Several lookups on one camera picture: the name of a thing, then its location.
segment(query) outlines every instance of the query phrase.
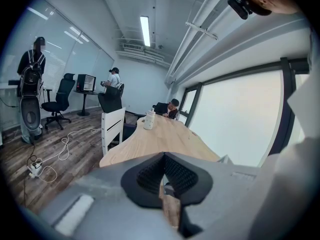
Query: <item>fluorescent light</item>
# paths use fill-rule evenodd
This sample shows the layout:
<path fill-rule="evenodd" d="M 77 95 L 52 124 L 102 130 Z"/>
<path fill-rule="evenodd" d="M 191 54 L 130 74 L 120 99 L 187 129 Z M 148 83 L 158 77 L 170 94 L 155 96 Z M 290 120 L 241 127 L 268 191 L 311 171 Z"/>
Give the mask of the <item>fluorescent light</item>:
<path fill-rule="evenodd" d="M 26 9 L 27 9 L 28 11 L 34 13 L 35 15 L 38 15 L 39 17 L 45 19 L 45 20 L 49 19 L 48 17 L 44 16 L 42 13 L 38 12 L 37 10 L 32 9 L 31 7 L 27 7 Z"/>
<path fill-rule="evenodd" d="M 53 44 L 52 42 L 48 42 L 48 41 L 46 41 L 48 44 L 50 44 L 50 45 L 53 45 L 53 46 L 55 46 L 55 47 L 58 47 L 58 48 L 60 48 L 60 49 L 62 49 L 61 47 L 59 47 L 58 45 L 55 45 L 55 44 Z"/>
<path fill-rule="evenodd" d="M 83 40 L 89 42 L 89 40 L 82 34 L 81 37 L 83 38 Z"/>
<path fill-rule="evenodd" d="M 67 31 L 64 31 L 64 33 L 66 33 L 69 37 L 73 38 L 74 40 L 76 40 L 77 42 L 79 42 L 80 44 L 83 44 L 83 42 L 81 42 L 79 39 L 77 39 L 76 37 L 74 37 L 72 34 L 70 34 Z"/>
<path fill-rule="evenodd" d="M 70 27 L 70 29 L 75 32 L 77 35 L 80 35 L 80 31 L 75 29 L 73 26 Z"/>
<path fill-rule="evenodd" d="M 144 45 L 145 46 L 150 46 L 149 17 L 141 16 L 140 17 L 140 21 L 141 21 Z"/>

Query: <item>wooden floor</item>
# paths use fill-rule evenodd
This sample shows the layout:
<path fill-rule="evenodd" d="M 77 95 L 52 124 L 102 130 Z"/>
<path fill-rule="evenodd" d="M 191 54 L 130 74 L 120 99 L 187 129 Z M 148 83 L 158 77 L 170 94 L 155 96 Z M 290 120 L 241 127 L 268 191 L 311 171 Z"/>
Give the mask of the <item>wooden floor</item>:
<path fill-rule="evenodd" d="M 64 116 L 72 120 L 62 122 L 64 130 L 56 122 L 48 125 L 48 131 L 42 129 L 42 137 L 35 141 L 34 155 L 43 160 L 58 154 L 64 144 L 61 139 L 67 134 L 85 128 L 101 128 L 102 109 L 88 109 L 89 116 L 78 116 L 76 112 L 66 113 Z M 126 122 L 135 124 L 137 117 L 126 114 Z M 24 205 L 24 183 L 25 183 L 25 204 L 34 213 L 38 213 L 57 194 L 62 192 L 69 184 L 81 178 L 83 175 L 99 167 L 99 161 L 103 157 L 101 132 L 91 133 L 91 130 L 83 130 L 69 136 L 69 152 L 67 160 L 60 161 L 53 158 L 45 163 L 52 166 L 57 172 L 57 179 L 52 183 L 46 183 L 40 179 L 32 179 L 26 167 L 26 162 L 33 146 L 21 141 L 19 129 L 4 132 L 3 148 L 0 150 L 1 168 L 6 175 L 9 187 L 16 201 Z M 67 155 L 67 150 L 61 155 L 61 159 Z M 51 181 L 56 174 L 50 168 L 46 168 L 40 176 L 46 181 Z"/>

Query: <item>desk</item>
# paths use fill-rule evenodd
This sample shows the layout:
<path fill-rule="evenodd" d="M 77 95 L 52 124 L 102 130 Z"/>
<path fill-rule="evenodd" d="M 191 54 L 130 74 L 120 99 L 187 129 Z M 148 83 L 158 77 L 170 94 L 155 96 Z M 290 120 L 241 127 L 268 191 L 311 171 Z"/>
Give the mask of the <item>desk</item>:
<path fill-rule="evenodd" d="M 100 167 L 162 151 L 177 152 L 212 162 L 220 159 L 182 122 L 156 114 L 153 128 L 146 130 L 143 120 L 144 117 L 137 121 L 136 130 L 128 139 L 108 151 L 107 155 L 101 159 Z"/>
<path fill-rule="evenodd" d="M 90 113 L 89 112 L 86 112 L 86 97 L 87 97 L 87 94 L 89 95 L 98 95 L 98 93 L 94 92 L 94 91 L 79 91 L 79 90 L 73 90 L 75 93 L 78 93 L 78 94 L 83 94 L 83 106 L 82 106 L 82 111 L 81 112 L 78 112 L 76 113 L 78 116 L 82 116 L 82 117 L 86 117 L 86 116 L 89 116 Z"/>

